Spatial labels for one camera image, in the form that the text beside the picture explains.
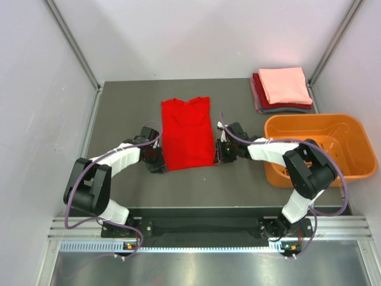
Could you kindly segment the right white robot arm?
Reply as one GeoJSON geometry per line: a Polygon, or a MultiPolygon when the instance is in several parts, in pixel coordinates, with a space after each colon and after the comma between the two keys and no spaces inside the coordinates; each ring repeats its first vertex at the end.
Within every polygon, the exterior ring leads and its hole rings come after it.
{"type": "Polygon", "coordinates": [[[315,200],[340,175],[336,163],[312,139],[250,138],[238,122],[218,122],[217,129],[221,131],[216,140],[218,163],[232,163],[240,157],[286,169],[293,192],[276,219],[283,235],[293,235],[299,229],[315,200]]]}

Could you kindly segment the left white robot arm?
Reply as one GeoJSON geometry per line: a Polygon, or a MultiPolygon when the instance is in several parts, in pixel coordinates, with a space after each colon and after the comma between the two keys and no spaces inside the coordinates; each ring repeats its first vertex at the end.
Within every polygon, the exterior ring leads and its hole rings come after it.
{"type": "Polygon", "coordinates": [[[130,211],[111,199],[111,181],[127,167],[144,162],[151,173],[162,172],[164,157],[159,145],[161,132],[144,126],[138,136],[127,139],[105,154],[74,162],[64,195],[65,220],[70,210],[107,221],[122,236],[129,236],[135,222],[130,211]]]}

